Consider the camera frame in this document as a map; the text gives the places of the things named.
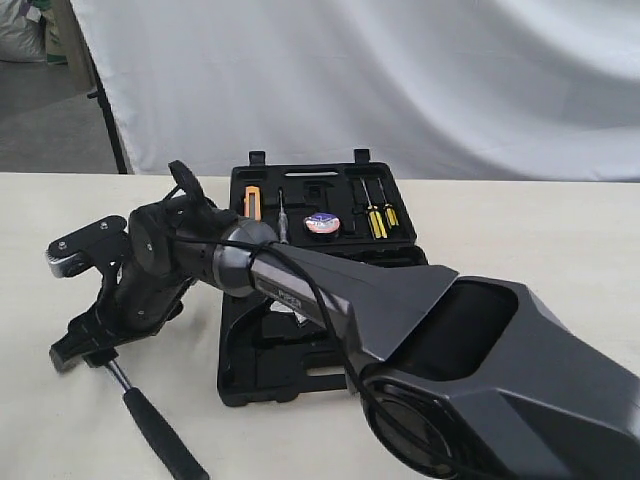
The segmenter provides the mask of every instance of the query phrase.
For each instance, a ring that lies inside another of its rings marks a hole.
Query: tool case
[[[287,241],[292,246],[384,268],[426,264],[424,252],[415,245],[416,232],[389,167],[371,162],[368,149],[354,150],[354,160],[267,165],[265,152],[250,152],[249,165],[232,171],[229,208],[243,215],[245,193],[257,191],[247,187],[257,187],[260,220],[278,232],[281,191],[289,224]],[[374,239],[361,179],[383,220],[385,203],[395,210],[398,225],[389,228],[385,223],[387,238]],[[325,240],[306,229],[305,218],[318,212],[339,218],[337,237]],[[225,405],[288,402],[300,393],[344,389],[344,373],[314,373],[339,366],[324,329],[258,292],[247,298],[224,296],[218,392]]]

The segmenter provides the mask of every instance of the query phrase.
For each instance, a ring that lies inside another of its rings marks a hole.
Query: yellow screwdriver
[[[382,221],[382,215],[378,211],[378,207],[376,207],[373,203],[371,203],[371,197],[369,197],[369,190],[367,190],[367,184],[364,179],[360,177],[360,182],[362,183],[362,188],[364,189],[364,194],[367,196],[367,217],[369,219],[369,227],[371,228],[371,235],[375,240],[380,238],[387,238],[387,229],[384,228],[384,222]]]
[[[387,201],[387,195],[384,193],[384,187],[382,186],[382,180],[380,180],[380,177],[378,177],[378,185],[380,185],[382,199],[384,200],[384,207],[382,208],[384,210],[384,216],[387,219],[387,225],[389,225],[389,228],[395,228],[400,225],[400,222],[398,222],[398,215],[396,215],[396,210],[393,208],[393,205]]]

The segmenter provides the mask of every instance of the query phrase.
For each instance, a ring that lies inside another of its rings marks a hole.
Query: floor
[[[68,67],[0,62],[0,171],[117,172],[100,107]]]

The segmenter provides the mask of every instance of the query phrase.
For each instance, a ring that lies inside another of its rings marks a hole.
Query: black stand pole
[[[122,144],[120,143],[118,129],[116,128],[116,121],[113,118],[113,112],[111,111],[111,104],[109,103],[109,99],[107,98],[107,93],[104,91],[102,80],[100,79],[100,75],[98,75],[98,70],[93,63],[93,60],[91,60],[91,66],[93,68],[93,74],[96,79],[96,91],[88,94],[87,98],[98,99],[98,105],[100,105],[100,108],[102,109],[102,117],[104,118],[104,123],[107,127],[109,142],[111,142],[113,156],[116,159],[116,167],[118,168],[118,173],[126,175],[129,172],[127,171],[127,164],[124,160]]]

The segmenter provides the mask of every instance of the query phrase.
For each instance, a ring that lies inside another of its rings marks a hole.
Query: black handle
[[[131,416],[156,455],[176,480],[209,480],[209,474],[187,450],[178,434],[137,388],[123,395]]]

